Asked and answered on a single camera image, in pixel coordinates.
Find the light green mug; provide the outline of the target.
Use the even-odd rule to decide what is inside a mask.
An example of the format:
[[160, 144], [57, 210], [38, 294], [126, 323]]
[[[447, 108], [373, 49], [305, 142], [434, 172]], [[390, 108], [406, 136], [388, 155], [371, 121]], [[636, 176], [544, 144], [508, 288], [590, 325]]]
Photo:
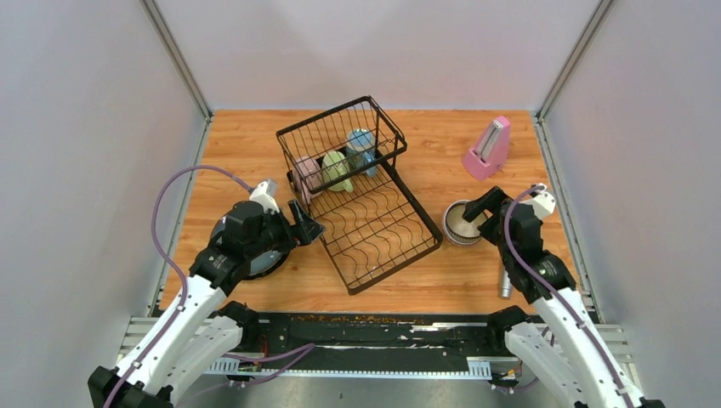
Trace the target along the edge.
[[322, 159], [321, 174], [323, 182], [325, 184], [329, 183], [327, 188], [330, 191], [345, 191], [352, 193], [354, 191], [354, 186], [349, 178], [338, 181], [338, 179], [347, 175], [349, 172], [349, 162], [344, 153], [339, 151], [330, 151], [324, 155]]

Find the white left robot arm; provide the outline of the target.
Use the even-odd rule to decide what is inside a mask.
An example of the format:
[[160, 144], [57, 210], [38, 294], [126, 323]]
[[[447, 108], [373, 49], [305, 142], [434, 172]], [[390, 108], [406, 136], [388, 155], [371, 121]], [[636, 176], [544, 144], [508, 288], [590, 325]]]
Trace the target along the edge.
[[145, 337], [112, 369], [88, 379], [95, 407], [174, 407], [188, 388], [232, 349], [260, 340], [257, 315], [226, 298], [248, 279], [255, 259], [308, 246], [325, 231], [295, 201], [293, 220], [255, 201], [240, 201], [196, 256], [184, 285]]

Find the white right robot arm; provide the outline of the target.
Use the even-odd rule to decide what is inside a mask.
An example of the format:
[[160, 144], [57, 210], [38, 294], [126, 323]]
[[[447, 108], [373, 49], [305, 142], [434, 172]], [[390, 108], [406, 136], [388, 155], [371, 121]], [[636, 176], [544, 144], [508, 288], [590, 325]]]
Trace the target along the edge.
[[511, 285], [540, 315], [556, 342], [552, 345], [518, 306], [491, 315], [485, 342], [495, 354], [509, 352], [568, 407], [662, 407], [629, 379], [599, 334], [565, 263], [545, 249], [543, 220], [556, 208], [545, 184], [534, 184], [516, 198], [495, 186], [464, 202], [463, 220], [499, 252]]

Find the blue butterfly mug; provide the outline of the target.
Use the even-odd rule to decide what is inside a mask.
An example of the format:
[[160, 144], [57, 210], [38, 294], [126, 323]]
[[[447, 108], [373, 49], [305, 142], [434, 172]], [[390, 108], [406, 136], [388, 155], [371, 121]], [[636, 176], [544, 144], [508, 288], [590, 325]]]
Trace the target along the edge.
[[376, 159], [376, 137], [365, 128], [356, 128], [346, 135], [344, 154], [349, 168], [356, 170]]

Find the pink ceramic mug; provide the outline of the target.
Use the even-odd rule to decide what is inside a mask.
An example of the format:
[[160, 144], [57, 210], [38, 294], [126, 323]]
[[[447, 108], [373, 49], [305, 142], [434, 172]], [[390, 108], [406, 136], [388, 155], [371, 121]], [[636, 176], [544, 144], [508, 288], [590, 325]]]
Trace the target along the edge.
[[321, 167], [315, 159], [309, 156], [301, 156], [295, 160], [292, 169], [292, 186], [298, 199], [305, 207], [314, 198], [322, 194], [323, 190], [313, 192], [322, 184]]

